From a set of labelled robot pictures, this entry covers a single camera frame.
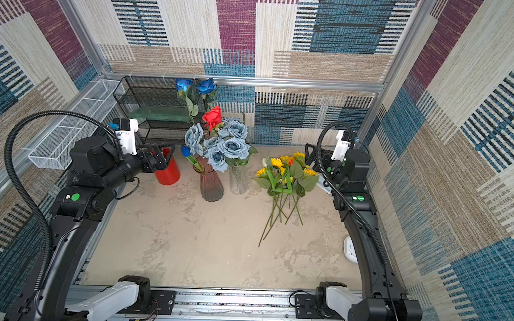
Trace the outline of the large yellow sunflower stem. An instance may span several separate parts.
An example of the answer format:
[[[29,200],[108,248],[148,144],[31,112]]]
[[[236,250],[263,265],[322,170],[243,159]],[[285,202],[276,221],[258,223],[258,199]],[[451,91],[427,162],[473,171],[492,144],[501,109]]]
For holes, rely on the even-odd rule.
[[[263,168],[259,170],[257,176],[263,179],[267,194],[271,196],[272,209],[266,221],[258,247],[267,239],[273,227],[278,222],[282,222],[284,197],[288,197],[286,193],[288,187],[288,168],[290,167],[291,157],[288,155],[264,158]]]

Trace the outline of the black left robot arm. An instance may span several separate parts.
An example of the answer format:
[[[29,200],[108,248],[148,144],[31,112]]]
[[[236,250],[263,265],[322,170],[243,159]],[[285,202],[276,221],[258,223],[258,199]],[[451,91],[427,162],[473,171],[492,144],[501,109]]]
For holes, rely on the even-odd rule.
[[[68,116],[85,120],[105,132],[75,143],[70,151],[72,180],[56,195],[46,217],[18,177],[13,156],[17,135],[30,122],[45,116]],[[81,304],[68,306],[67,296],[82,254],[105,216],[111,202],[120,200],[117,189],[138,182],[140,173],[166,169],[171,156],[163,144],[127,142],[124,135],[133,125],[124,118],[105,126],[100,121],[66,110],[31,114],[12,128],[4,146],[6,172],[41,227],[43,246],[19,298],[7,310],[6,321],[106,321],[123,311],[147,312],[154,307],[150,281],[125,276]]]

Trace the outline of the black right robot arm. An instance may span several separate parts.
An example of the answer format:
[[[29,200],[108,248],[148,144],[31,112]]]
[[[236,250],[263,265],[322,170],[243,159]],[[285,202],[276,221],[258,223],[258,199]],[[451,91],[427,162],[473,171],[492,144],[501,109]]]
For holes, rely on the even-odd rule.
[[[316,312],[325,319],[343,321],[422,321],[420,303],[407,297],[379,232],[376,206],[366,187],[370,156],[354,147],[346,151],[336,147],[327,159],[322,142],[332,128],[344,130],[345,141],[355,140],[347,123],[331,122],[320,133],[313,162],[330,188],[335,209],[352,240],[362,296],[357,297],[343,283],[322,282],[315,292]]]

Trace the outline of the yellow sunflower bouquet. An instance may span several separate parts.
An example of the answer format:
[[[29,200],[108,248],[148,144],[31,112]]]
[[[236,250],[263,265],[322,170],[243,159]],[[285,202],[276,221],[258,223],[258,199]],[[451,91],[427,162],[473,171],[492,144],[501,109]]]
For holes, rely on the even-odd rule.
[[[287,219],[290,219],[290,217],[296,213],[301,224],[303,224],[303,221],[300,215],[298,203],[301,197],[305,195],[305,186],[301,185],[301,181],[308,177],[312,177],[315,174],[314,171],[305,163],[305,160],[305,153],[302,152],[294,153],[289,158],[290,183],[293,191],[292,199],[294,200],[294,206],[291,207],[290,216],[288,216]]]

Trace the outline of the tall yellow sunflower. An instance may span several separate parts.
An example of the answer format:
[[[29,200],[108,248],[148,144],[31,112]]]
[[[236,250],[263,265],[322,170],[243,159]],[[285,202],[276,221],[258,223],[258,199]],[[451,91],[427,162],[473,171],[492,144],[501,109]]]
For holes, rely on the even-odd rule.
[[[285,186],[283,185],[283,177],[282,177],[282,188],[280,188],[277,192],[278,193],[281,193],[282,194],[282,198],[281,198],[281,203],[278,207],[278,218],[277,218],[277,221],[275,222],[275,224],[270,227],[269,225],[269,222],[271,221],[271,214],[270,214],[270,217],[268,219],[268,225],[266,226],[266,229],[264,230],[263,232],[263,235],[261,237],[261,240],[260,242],[262,243],[263,240],[265,240],[268,235],[270,234],[270,232],[272,231],[273,227],[275,227],[277,224],[284,224],[285,223],[285,218],[286,218],[286,215],[285,215],[285,211],[284,211],[284,208],[286,207],[285,206],[285,201],[286,201],[286,197],[287,197],[287,191],[285,190]]]

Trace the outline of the small yellow sunflower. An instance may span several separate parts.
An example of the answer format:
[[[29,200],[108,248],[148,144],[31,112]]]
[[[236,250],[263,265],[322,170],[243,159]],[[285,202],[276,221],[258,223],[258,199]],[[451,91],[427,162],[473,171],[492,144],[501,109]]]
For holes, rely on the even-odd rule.
[[[278,218],[278,207],[281,203],[282,194],[277,191],[282,188],[282,177],[285,172],[284,163],[280,158],[271,158],[270,159],[271,167],[270,167],[270,183],[271,183],[271,191],[273,193],[273,210],[271,212],[271,221],[269,222],[270,227],[272,227]]]

